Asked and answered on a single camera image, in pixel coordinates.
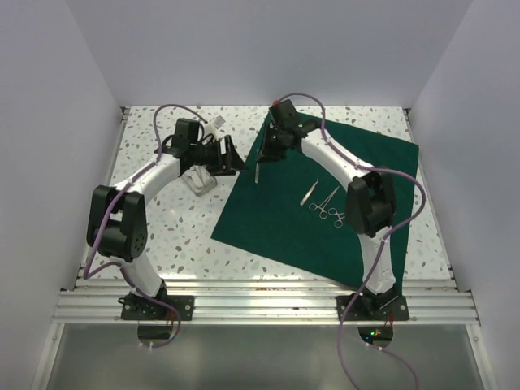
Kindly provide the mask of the curved-tip steel tweezers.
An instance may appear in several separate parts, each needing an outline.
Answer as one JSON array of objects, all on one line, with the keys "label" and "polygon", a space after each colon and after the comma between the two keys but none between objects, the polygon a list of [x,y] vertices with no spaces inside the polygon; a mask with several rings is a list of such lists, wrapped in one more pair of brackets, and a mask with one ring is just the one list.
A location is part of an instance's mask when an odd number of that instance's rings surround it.
[{"label": "curved-tip steel tweezers", "polygon": [[254,175],[254,183],[255,184],[259,183],[260,166],[261,166],[260,162],[257,161],[256,164],[255,164],[255,175]]},{"label": "curved-tip steel tweezers", "polygon": [[308,199],[312,195],[313,191],[317,187],[318,183],[319,183],[319,179],[316,179],[316,181],[310,186],[308,191],[305,193],[304,197],[301,199],[301,201],[299,203],[300,206],[305,205],[305,203],[308,201]]}]

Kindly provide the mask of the stainless steel tray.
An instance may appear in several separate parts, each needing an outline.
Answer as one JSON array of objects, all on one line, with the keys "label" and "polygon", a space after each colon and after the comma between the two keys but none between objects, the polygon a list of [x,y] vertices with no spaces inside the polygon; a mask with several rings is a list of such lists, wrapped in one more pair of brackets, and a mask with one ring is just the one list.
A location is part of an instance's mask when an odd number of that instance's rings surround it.
[{"label": "stainless steel tray", "polygon": [[188,188],[201,197],[217,187],[217,180],[210,175],[205,167],[195,166],[183,174],[183,180]]}]

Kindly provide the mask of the dark green surgical cloth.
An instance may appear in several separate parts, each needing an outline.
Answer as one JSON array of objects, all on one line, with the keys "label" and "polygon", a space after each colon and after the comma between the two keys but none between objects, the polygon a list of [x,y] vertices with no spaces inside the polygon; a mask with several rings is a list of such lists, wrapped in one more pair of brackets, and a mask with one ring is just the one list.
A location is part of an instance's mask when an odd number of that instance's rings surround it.
[{"label": "dark green surgical cloth", "polygon": [[[259,182],[255,184],[255,163],[265,127],[270,123],[268,117],[263,120],[245,160],[249,170],[237,176],[210,238],[358,288],[364,280],[358,235],[345,220],[343,226],[337,227],[337,216],[322,219],[320,210],[309,210],[310,204],[321,204],[340,186],[325,211],[336,208],[340,213],[345,212],[346,192],[340,183],[316,162],[289,150],[286,159],[261,164]],[[363,161],[416,177],[419,153],[416,144],[330,120],[326,129]],[[397,225],[412,215],[415,186],[406,178],[395,175],[392,178],[396,194],[393,225]],[[310,199],[300,206],[317,179]],[[409,230],[406,225],[390,238],[392,269],[399,290],[402,290]]]}]

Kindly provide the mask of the steel hemostat forceps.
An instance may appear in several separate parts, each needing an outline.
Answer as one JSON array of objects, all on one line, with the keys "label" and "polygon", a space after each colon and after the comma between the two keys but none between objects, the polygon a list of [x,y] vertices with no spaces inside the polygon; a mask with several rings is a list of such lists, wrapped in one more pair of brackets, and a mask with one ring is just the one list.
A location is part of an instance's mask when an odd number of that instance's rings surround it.
[{"label": "steel hemostat forceps", "polygon": [[320,203],[311,203],[308,207],[309,211],[316,212],[321,219],[326,219],[328,217],[328,204],[332,200],[332,198],[336,195],[339,190],[339,186],[337,186],[331,193]]},{"label": "steel hemostat forceps", "polygon": [[335,228],[342,228],[344,226],[344,218],[345,218],[345,213],[344,212],[339,212],[336,208],[330,208],[328,210],[328,214],[331,216],[331,217],[334,217],[336,220],[334,222],[334,227]]}]

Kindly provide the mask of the white printed sterile packet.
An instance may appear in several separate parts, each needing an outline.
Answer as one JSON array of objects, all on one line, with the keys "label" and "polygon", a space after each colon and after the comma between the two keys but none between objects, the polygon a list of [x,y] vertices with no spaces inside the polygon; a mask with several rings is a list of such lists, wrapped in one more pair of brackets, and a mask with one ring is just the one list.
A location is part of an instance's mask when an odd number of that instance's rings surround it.
[{"label": "white printed sterile packet", "polygon": [[212,183],[212,177],[205,167],[195,166],[189,170],[187,175],[196,190],[201,190]]}]

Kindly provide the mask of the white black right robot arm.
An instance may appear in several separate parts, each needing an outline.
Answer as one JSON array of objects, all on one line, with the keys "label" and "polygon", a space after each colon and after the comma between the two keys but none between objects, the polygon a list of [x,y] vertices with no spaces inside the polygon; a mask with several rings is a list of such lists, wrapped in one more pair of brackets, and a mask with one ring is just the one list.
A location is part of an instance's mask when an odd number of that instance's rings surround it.
[{"label": "white black right robot arm", "polygon": [[382,318],[399,297],[390,245],[397,212],[392,175],[359,159],[311,120],[285,128],[270,122],[257,163],[279,161],[288,150],[315,161],[344,188],[343,221],[357,233],[362,251],[362,309],[369,318]]}]

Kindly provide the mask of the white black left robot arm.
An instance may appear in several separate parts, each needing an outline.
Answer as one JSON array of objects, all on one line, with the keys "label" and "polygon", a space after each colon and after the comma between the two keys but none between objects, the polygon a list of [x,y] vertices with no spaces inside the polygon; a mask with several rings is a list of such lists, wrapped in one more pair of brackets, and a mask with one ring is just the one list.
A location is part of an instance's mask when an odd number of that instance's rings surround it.
[{"label": "white black left robot arm", "polygon": [[163,279],[145,252],[146,208],[191,167],[204,167],[212,176],[232,176],[248,169],[229,135],[195,142],[170,135],[137,172],[115,186],[99,185],[93,191],[87,227],[91,250],[83,278],[118,267],[132,293],[142,297],[140,308],[151,319],[167,313],[169,300],[162,294]]}]

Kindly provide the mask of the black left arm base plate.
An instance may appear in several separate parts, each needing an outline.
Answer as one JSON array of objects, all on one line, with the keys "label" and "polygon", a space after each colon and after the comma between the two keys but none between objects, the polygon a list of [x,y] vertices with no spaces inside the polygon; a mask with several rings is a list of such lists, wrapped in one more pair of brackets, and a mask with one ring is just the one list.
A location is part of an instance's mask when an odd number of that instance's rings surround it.
[{"label": "black left arm base plate", "polygon": [[177,310],[176,319],[191,321],[195,307],[195,298],[194,296],[168,295],[162,299],[162,304],[158,304],[144,297],[129,293],[125,297],[120,297],[118,303],[122,306],[122,320],[159,321],[171,319],[171,311],[166,307],[168,305]]}]

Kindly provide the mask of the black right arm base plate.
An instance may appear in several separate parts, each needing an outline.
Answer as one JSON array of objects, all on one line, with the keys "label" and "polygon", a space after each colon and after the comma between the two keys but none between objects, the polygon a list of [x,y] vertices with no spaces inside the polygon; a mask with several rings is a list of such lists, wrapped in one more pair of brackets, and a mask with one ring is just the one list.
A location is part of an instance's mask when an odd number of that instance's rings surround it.
[{"label": "black right arm base plate", "polygon": [[410,313],[407,301],[404,296],[398,295],[385,304],[377,302],[373,298],[360,295],[355,302],[349,307],[347,314],[344,314],[347,306],[352,301],[354,295],[337,296],[336,311],[338,319],[344,321],[408,321]]}]

